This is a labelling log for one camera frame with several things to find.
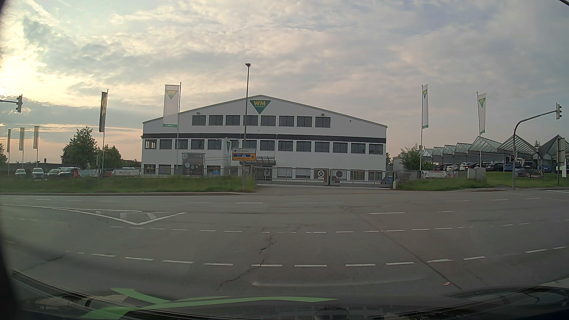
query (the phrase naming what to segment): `utility box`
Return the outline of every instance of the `utility box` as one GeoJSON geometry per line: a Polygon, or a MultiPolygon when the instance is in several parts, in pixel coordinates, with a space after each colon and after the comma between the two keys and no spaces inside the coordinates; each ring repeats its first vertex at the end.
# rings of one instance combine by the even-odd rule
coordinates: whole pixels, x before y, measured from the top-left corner
{"type": "Polygon", "coordinates": [[[476,181],[486,182],[486,168],[475,168],[476,181]]]}

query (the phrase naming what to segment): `grass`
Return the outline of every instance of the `grass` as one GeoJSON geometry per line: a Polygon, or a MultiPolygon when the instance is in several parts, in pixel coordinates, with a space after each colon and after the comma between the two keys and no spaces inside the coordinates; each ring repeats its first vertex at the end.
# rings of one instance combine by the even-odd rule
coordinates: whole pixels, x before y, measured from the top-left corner
{"type": "MultiPolygon", "coordinates": [[[[246,191],[254,191],[257,184],[248,178],[246,191]]],[[[0,192],[214,192],[242,191],[241,177],[168,178],[110,177],[39,180],[1,177],[0,192]]]]}
{"type": "MultiPolygon", "coordinates": [[[[430,178],[408,181],[397,186],[398,190],[416,191],[449,191],[467,188],[492,188],[498,186],[512,187],[511,172],[487,172],[486,182],[476,182],[464,177],[430,178]]],[[[560,178],[557,185],[557,174],[546,173],[543,179],[516,177],[516,188],[569,187],[567,178],[560,178]]]]}

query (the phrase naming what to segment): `windshield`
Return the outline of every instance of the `windshield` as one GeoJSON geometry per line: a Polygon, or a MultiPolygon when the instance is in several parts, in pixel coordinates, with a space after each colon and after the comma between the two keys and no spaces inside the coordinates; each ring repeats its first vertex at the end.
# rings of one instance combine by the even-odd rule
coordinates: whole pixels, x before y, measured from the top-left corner
{"type": "Polygon", "coordinates": [[[569,286],[569,0],[0,3],[28,311],[462,317],[569,286]]]}

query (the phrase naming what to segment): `tree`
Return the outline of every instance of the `tree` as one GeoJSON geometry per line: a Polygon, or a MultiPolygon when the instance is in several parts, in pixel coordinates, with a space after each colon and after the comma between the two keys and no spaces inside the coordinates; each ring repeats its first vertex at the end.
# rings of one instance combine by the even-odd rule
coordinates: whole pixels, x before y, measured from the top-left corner
{"type": "Polygon", "coordinates": [[[79,165],[83,169],[87,169],[95,164],[97,159],[97,142],[91,136],[92,128],[84,127],[77,129],[73,138],[62,149],[61,163],[69,165],[79,165]]]}
{"type": "MultiPolygon", "coordinates": [[[[421,157],[419,153],[419,146],[416,143],[415,146],[411,148],[406,147],[404,150],[401,149],[401,153],[399,153],[398,157],[401,158],[401,163],[406,170],[419,170],[421,157]]],[[[421,169],[432,170],[432,168],[432,162],[423,159],[423,162],[421,163],[421,169]]]]}

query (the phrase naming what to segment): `traffic light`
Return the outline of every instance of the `traffic light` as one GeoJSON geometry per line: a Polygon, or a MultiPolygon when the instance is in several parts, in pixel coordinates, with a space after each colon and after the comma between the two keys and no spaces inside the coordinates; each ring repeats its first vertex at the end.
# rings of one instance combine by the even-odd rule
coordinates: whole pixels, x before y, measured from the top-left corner
{"type": "Polygon", "coordinates": [[[561,118],[561,106],[558,103],[555,104],[555,111],[557,112],[556,118],[558,120],[559,118],[561,118]]]}
{"type": "Polygon", "coordinates": [[[22,112],[22,95],[18,97],[18,102],[16,102],[16,111],[19,113],[22,112]]]}

